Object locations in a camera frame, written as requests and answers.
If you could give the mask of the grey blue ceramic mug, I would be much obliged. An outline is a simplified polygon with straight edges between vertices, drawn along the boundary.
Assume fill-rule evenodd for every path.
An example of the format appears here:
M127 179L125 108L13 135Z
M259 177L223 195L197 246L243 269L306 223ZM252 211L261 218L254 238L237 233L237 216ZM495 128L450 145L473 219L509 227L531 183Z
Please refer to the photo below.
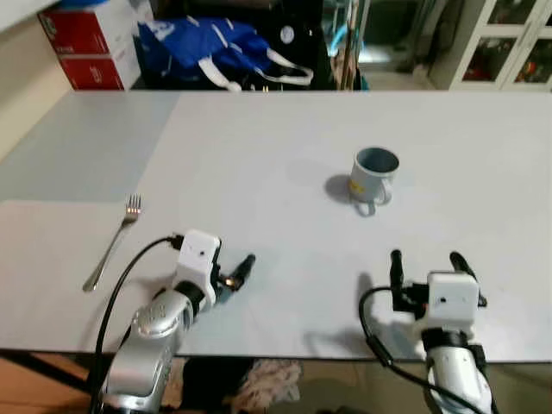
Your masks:
M348 194L360 213L368 208L371 216L378 206L391 203L393 178L399 166L398 156L386 148L363 148L354 155Z

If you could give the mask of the white patterned cloth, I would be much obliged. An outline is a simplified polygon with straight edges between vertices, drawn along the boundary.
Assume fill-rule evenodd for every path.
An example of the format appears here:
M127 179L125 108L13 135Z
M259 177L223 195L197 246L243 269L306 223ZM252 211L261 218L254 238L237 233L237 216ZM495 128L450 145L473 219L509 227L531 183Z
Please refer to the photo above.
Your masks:
M231 413L266 414L275 404L298 402L303 371L299 361L256 360L231 399Z

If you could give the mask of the white glass door cabinet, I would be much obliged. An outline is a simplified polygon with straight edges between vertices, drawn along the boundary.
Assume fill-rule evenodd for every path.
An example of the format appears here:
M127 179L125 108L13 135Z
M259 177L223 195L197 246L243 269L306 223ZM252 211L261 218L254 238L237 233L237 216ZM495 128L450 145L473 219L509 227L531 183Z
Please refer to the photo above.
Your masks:
M552 0L456 0L449 47L427 68L442 90L540 91L552 74Z

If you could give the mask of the black cabinet with round sticker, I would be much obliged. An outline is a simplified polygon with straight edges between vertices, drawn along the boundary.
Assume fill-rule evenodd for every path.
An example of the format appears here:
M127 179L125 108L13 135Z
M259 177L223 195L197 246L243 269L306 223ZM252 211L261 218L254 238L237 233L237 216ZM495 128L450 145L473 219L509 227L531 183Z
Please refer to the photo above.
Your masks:
M309 90L335 90L321 28L323 0L277 0L268 8L254 11L251 23L273 50L314 71Z

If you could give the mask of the red and white cardboard box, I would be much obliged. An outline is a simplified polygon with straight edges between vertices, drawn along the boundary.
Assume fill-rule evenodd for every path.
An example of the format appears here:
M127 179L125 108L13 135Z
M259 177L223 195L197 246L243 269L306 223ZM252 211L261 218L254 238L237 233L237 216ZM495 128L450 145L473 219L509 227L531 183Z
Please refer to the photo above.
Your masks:
M141 78L135 38L151 16L148 0L87 0L58 3L38 20L73 90L126 91Z

